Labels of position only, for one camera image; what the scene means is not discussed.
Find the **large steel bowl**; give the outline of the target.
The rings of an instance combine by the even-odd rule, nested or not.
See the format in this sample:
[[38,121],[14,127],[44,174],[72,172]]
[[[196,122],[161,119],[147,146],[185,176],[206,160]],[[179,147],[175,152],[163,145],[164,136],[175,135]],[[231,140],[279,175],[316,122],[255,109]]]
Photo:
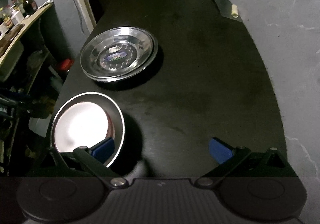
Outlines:
[[106,167],[118,157],[124,143],[125,122],[118,104],[99,92],[84,92],[58,110],[50,130],[52,146],[71,153],[78,147],[92,149],[92,156]]

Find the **steel plate with sticker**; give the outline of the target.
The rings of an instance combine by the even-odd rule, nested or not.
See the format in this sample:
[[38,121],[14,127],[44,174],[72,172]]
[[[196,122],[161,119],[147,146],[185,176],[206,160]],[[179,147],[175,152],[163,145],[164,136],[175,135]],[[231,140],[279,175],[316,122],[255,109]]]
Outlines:
[[80,66],[96,82],[115,83],[145,70],[157,52],[158,41],[150,32],[137,27],[116,27],[84,46]]

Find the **white bowl red rim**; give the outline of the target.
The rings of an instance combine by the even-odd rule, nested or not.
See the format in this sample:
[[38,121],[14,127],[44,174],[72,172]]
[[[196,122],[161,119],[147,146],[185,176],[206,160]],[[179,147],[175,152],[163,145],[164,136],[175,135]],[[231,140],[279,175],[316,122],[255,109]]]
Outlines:
[[70,106],[54,126],[54,142],[59,152],[72,152],[81,146],[90,148],[104,139],[114,138],[114,135],[111,117],[92,102]]

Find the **wooden shelf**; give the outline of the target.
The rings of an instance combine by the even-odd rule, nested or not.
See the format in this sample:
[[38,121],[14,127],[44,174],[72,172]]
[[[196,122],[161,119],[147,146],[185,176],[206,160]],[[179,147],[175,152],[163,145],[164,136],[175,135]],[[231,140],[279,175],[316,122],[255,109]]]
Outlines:
[[39,21],[40,16],[51,6],[53,6],[53,0],[47,0],[34,14],[28,18],[24,18],[21,23],[15,25],[1,39],[1,82],[7,80],[23,53],[20,39],[35,22]]

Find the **small cream cylinder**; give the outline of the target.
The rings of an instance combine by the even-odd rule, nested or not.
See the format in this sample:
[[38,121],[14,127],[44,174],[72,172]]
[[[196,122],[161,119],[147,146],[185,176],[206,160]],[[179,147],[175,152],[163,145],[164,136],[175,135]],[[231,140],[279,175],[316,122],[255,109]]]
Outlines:
[[238,7],[235,4],[231,5],[231,16],[235,19],[239,17]]

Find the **dark glass bottle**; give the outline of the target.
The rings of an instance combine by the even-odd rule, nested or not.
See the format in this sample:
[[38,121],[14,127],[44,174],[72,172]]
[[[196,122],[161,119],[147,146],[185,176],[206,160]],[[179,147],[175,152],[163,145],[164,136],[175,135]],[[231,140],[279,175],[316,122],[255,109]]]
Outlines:
[[23,0],[23,8],[28,15],[33,15],[37,11],[37,5],[34,0]]

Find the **white bottle on shelf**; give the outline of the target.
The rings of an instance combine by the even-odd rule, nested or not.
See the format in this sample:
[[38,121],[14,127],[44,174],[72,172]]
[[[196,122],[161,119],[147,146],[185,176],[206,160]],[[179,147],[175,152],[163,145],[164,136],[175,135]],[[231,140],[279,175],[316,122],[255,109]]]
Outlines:
[[23,21],[24,16],[18,8],[11,6],[11,13],[12,13],[11,20],[14,23],[14,25],[17,25]]

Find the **black mat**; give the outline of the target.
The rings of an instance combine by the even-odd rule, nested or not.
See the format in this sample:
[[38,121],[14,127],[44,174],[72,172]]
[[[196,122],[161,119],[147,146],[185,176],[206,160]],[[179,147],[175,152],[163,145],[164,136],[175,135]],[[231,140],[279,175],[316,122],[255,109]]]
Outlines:
[[283,124],[263,60],[242,22],[214,0],[111,0],[92,32],[133,26],[158,40],[154,61],[117,83],[96,83],[76,61],[55,109],[83,92],[120,107],[124,144],[112,170],[122,176],[198,177],[216,166],[218,137],[255,152],[286,155]]

